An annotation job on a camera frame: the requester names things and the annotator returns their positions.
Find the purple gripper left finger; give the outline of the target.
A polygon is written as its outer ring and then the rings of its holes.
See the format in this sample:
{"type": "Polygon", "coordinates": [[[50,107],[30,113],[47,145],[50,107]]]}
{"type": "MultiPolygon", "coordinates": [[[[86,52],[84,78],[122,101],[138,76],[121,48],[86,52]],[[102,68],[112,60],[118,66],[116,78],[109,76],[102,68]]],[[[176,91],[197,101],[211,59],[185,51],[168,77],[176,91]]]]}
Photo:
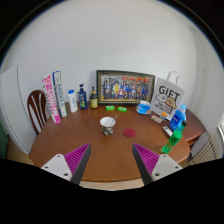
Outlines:
{"type": "Polygon", "coordinates": [[[69,153],[56,154],[42,169],[79,185],[91,155],[91,145],[85,144],[69,153]]]}

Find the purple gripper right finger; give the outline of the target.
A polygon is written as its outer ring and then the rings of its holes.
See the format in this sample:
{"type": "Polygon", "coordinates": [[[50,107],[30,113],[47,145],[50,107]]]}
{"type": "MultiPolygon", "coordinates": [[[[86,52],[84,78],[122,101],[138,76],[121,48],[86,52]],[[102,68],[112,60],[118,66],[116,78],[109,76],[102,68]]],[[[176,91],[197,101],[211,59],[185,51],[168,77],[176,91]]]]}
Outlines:
{"type": "Polygon", "coordinates": [[[145,185],[182,169],[168,154],[158,155],[136,143],[132,145],[132,154],[145,185]]]}

